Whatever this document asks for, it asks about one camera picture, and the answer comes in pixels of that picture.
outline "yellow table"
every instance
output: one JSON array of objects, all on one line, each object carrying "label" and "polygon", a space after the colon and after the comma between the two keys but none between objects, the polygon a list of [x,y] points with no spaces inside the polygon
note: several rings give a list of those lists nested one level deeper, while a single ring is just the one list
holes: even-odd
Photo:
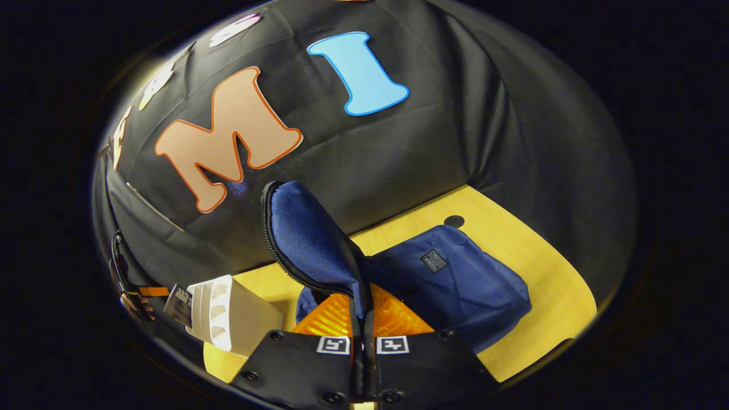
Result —
[{"label": "yellow table", "polygon": [[[563,340],[576,337],[595,317],[592,292],[572,265],[519,219],[467,185],[351,238],[366,255],[373,255],[442,224],[451,215],[461,215],[465,219],[461,230],[529,287],[531,311],[478,355],[498,382],[522,371]],[[296,300],[302,286],[277,264],[234,277],[284,313],[283,330],[296,325]],[[226,383],[246,362],[208,343],[203,356],[208,373]]]}]

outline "orange transparent object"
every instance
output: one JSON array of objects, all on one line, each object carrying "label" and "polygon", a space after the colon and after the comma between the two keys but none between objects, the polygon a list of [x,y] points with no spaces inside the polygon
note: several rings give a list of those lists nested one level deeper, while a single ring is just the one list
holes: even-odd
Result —
[{"label": "orange transparent object", "polygon": [[[428,326],[415,312],[383,288],[372,284],[375,304],[374,337],[429,333]],[[352,337],[349,298],[335,293],[326,298],[292,330],[315,336]]]}]

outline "blue pouch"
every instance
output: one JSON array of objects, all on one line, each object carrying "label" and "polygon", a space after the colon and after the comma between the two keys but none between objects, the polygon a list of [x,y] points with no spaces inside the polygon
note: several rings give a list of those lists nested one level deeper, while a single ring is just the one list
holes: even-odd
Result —
[{"label": "blue pouch", "polygon": [[312,290],[346,294],[363,319],[371,282],[435,330],[455,330],[479,353],[531,310],[526,283],[459,229],[438,225],[367,257],[300,182],[267,185],[262,203],[277,261],[306,286],[297,322],[317,306]]}]

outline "black background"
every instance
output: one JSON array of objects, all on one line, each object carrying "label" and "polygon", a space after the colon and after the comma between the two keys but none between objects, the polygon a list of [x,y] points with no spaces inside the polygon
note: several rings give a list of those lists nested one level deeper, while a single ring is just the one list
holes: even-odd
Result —
[{"label": "black background", "polygon": [[[101,97],[124,83],[109,85],[153,47],[173,47],[164,41],[176,31],[185,38],[253,4],[4,5],[11,67],[4,251],[14,263],[5,265],[12,280],[3,408],[236,403],[138,337],[95,254],[88,190],[93,133],[104,126],[94,119],[111,109]],[[719,75],[729,72],[725,11],[718,1],[514,0],[480,8],[563,58],[603,98],[631,151],[641,216],[639,251],[614,308],[494,407],[720,407],[725,325],[711,316],[718,312],[711,303],[722,300],[722,266],[710,260],[725,241],[720,142],[728,133],[718,126],[727,118]]]}]

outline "orange letter m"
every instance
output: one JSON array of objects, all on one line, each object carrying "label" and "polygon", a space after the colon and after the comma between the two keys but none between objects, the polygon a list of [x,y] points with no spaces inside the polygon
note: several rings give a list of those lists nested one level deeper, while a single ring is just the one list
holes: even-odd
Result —
[{"label": "orange letter m", "polygon": [[235,139],[248,150],[248,166],[261,169],[293,151],[301,131],[287,128],[258,88],[257,67],[249,67],[223,80],[213,91],[211,129],[175,120],[155,144],[198,198],[198,210],[208,213],[227,195],[225,186],[212,184],[200,168],[225,179],[243,181]]}]

